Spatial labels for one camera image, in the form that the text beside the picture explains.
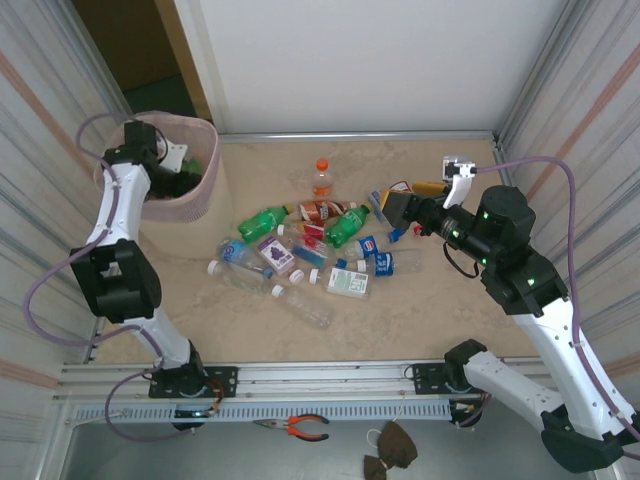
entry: metal wall panel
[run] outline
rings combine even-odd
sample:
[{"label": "metal wall panel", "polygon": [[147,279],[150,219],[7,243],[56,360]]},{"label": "metal wall panel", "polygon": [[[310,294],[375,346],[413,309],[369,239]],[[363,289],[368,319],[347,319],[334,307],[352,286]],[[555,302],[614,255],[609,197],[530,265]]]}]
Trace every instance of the metal wall panel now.
[{"label": "metal wall panel", "polygon": [[[539,89],[501,133],[505,156],[556,156],[578,189],[582,325],[619,389],[640,404],[640,3],[591,1]],[[555,166],[511,172],[537,213],[533,237],[567,279],[568,188]]]},{"label": "metal wall panel", "polygon": [[[123,110],[68,14],[45,0],[10,0],[0,10],[0,477],[6,480],[33,476],[60,367],[85,355],[41,339],[21,312],[33,281],[84,244],[95,221],[100,194],[73,135],[87,116]],[[99,150],[113,127],[105,121],[90,129],[86,145]],[[54,334],[93,333],[95,317],[70,271],[44,286],[32,305]]]}]

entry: white wall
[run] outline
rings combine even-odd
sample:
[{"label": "white wall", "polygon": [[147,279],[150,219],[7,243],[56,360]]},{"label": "white wall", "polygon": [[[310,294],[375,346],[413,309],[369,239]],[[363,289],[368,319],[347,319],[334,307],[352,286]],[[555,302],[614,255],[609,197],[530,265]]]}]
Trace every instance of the white wall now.
[{"label": "white wall", "polygon": [[221,131],[495,129],[565,0],[176,0]]}]

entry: purple label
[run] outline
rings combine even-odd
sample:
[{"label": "purple label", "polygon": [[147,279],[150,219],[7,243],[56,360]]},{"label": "purple label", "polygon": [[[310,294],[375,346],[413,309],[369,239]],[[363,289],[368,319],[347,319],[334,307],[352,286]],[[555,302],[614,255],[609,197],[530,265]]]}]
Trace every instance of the purple label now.
[{"label": "purple label", "polygon": [[276,239],[274,237],[269,237],[265,239],[260,245],[258,245],[258,250],[264,250],[275,241]]}]

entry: red-handled pliers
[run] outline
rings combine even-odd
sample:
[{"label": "red-handled pliers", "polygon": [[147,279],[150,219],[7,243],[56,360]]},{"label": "red-handled pliers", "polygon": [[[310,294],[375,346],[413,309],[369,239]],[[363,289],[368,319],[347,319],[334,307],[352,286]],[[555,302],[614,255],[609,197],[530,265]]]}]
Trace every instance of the red-handled pliers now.
[{"label": "red-handled pliers", "polygon": [[322,440],[326,440],[327,438],[329,438],[329,435],[327,435],[326,433],[323,433],[321,435],[312,435],[310,433],[301,432],[296,427],[292,426],[296,423],[304,422],[305,420],[322,422],[325,424],[329,423],[329,420],[327,420],[323,416],[315,415],[313,413],[305,413],[304,415],[300,415],[297,417],[289,417],[287,420],[276,420],[272,418],[267,418],[264,420],[254,420],[253,423],[262,425],[263,427],[267,428],[286,430],[289,435],[298,437],[300,440],[304,440],[306,442],[321,442]]}]

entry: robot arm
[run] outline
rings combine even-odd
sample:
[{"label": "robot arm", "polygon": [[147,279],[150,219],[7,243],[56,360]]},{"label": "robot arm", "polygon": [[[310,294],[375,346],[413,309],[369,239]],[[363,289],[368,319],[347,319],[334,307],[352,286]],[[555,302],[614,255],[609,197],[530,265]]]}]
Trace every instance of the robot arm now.
[{"label": "robot arm", "polygon": [[[529,336],[559,392],[511,370],[475,341],[445,355],[450,371],[458,372],[456,388],[480,388],[515,410],[541,432],[547,450],[568,470],[604,468],[624,454],[628,434],[578,358],[566,286],[553,264],[529,245],[535,213],[517,188],[506,186],[487,189],[475,215],[462,208],[474,167],[445,158],[444,176],[453,180],[447,193],[389,192],[383,213],[394,228],[417,221],[423,235],[435,233],[485,267],[481,281],[487,293]],[[620,418],[637,425],[633,407],[614,388],[582,332],[580,338]]]},{"label": "robot arm", "polygon": [[105,175],[98,220],[87,243],[95,241],[108,225],[117,191],[115,215],[99,245],[71,267],[96,316],[104,316],[111,323],[139,327],[134,335],[154,356],[155,349],[140,330],[145,330],[160,346],[164,363],[162,370],[154,374],[157,377],[154,380],[167,390],[194,395],[204,388],[199,355],[162,308],[160,280],[137,244],[142,205],[152,186],[150,174],[158,172],[155,137],[153,126],[127,123],[124,145],[106,152],[105,160],[111,164],[116,179]]}]

